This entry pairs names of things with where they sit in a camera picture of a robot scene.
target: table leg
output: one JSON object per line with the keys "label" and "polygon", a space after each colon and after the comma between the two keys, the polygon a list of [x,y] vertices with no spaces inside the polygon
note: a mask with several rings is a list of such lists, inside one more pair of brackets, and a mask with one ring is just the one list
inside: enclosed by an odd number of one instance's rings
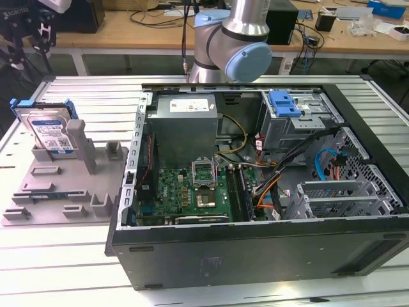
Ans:
{"label": "table leg", "polygon": [[75,68],[77,69],[78,75],[79,76],[89,75],[84,59],[82,58],[81,50],[80,49],[75,50],[71,55],[74,61]]}
{"label": "table leg", "polygon": [[132,70],[132,62],[130,60],[130,55],[125,54],[123,57],[125,59],[125,66],[126,66],[127,70]]}
{"label": "table leg", "polygon": [[345,68],[345,72],[350,73],[352,68],[355,66],[356,62],[357,62],[357,60],[351,59],[350,62],[348,63],[348,66]]}
{"label": "table leg", "polygon": [[294,62],[294,55],[288,54],[282,57],[279,75],[289,75]]}

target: green circuit board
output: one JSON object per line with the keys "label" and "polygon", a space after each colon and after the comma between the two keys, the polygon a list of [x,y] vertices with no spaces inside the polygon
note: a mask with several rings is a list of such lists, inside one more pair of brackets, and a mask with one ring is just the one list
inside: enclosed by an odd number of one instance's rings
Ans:
{"label": "green circuit board", "polygon": [[[254,170],[244,169],[249,191],[256,185]],[[208,170],[197,169],[196,179],[208,180]],[[195,189],[192,170],[161,169],[158,183],[158,199],[155,200],[153,216],[200,216],[214,214],[231,218],[231,207],[224,168],[217,170],[214,190]]]}

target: ram slot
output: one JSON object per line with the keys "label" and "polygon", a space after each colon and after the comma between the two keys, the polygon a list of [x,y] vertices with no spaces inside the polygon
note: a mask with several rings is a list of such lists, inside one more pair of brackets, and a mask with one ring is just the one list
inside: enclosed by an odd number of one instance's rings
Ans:
{"label": "ram slot", "polygon": [[242,221],[242,211],[240,207],[240,203],[238,202],[238,193],[236,190],[235,185],[235,176],[233,171],[229,169],[227,166],[226,170],[226,182],[228,186],[228,194],[230,200],[230,207],[231,207],[231,215],[233,217],[234,222]]}
{"label": "ram slot", "polygon": [[240,208],[242,211],[242,219],[248,222],[254,219],[254,211],[249,192],[247,191],[247,185],[245,184],[245,177],[242,168],[234,170],[236,179],[236,190]]}

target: blue cable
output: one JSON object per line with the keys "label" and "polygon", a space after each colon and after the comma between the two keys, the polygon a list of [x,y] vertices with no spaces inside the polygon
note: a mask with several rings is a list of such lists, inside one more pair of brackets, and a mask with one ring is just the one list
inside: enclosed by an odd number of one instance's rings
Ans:
{"label": "blue cable", "polygon": [[321,149],[319,152],[317,152],[317,154],[315,155],[314,162],[315,162],[315,168],[317,170],[317,174],[318,174],[318,176],[320,176],[320,179],[322,181],[326,181],[324,172],[322,171],[321,166],[320,166],[320,157],[321,157],[321,154],[323,152],[329,152],[330,154],[335,155],[335,156],[337,156],[338,153],[335,150],[331,149],[331,148],[324,148],[324,149]]}

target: aluminum extrusion table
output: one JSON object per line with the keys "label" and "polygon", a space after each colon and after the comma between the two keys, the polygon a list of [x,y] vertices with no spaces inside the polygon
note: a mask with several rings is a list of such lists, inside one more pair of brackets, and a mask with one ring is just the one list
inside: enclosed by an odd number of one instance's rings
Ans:
{"label": "aluminum extrusion table", "polygon": [[[96,146],[129,146],[142,83],[180,76],[57,77],[32,98],[70,98]],[[409,118],[373,81],[359,76],[264,76],[275,84],[332,83],[344,93],[409,173]],[[0,142],[0,210],[10,204],[33,156],[32,137],[15,122]],[[409,250],[369,276],[136,292],[116,257],[104,255],[108,225],[0,229],[1,306],[402,306],[409,304]]]}

